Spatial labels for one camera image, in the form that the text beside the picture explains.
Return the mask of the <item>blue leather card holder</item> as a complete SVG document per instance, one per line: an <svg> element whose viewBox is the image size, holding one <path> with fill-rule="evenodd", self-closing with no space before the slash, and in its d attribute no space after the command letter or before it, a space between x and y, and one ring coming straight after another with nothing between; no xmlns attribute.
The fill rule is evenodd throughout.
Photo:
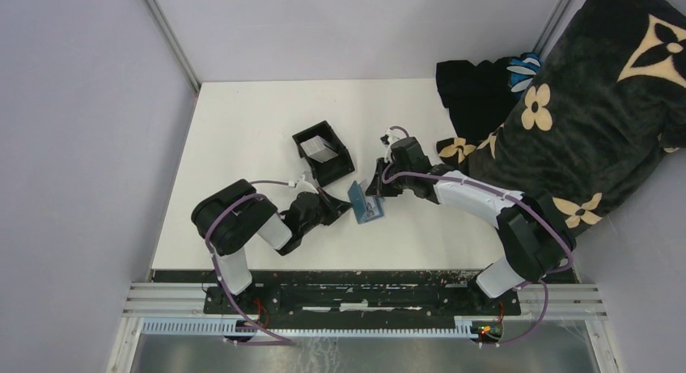
<svg viewBox="0 0 686 373"><path fill-rule="evenodd" d="M349 203L352 206L356 221L362 225L380 219L384 216L383 198L367 196L365 181L354 181L348 189Z"/></svg>

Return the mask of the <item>silver VIP credit card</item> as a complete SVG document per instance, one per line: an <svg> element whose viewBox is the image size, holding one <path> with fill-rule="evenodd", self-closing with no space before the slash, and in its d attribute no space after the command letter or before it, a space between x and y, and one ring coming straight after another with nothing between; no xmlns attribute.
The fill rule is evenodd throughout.
<svg viewBox="0 0 686 373"><path fill-rule="evenodd" d="M383 199L379 197L365 197L360 223L369 223L384 216Z"/></svg>

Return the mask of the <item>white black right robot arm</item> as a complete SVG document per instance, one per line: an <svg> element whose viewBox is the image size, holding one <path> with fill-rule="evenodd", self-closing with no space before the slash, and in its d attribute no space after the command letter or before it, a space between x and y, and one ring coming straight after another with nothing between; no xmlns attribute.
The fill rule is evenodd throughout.
<svg viewBox="0 0 686 373"><path fill-rule="evenodd" d="M434 204L464 210L497 232L503 257L468 282L467 302L476 314L489 314L509 290L571 268L576 242L546 191L501 189L446 164L433 165L414 137L384 135L380 141L385 154L376 161L366 195L397 197L410 190Z"/></svg>

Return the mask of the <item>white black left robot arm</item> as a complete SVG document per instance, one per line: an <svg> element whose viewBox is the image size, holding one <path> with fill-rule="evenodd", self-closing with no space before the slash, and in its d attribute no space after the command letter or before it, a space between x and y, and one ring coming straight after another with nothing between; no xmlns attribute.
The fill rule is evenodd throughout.
<svg viewBox="0 0 686 373"><path fill-rule="evenodd" d="M299 193L287 210L280 211L257 192L253 183L242 179L197 204L191 221L210 252L219 284L225 290L223 302L242 314L255 301L244 250L254 235L286 256L310 231L332 225L351 209L351 203L317 188Z"/></svg>

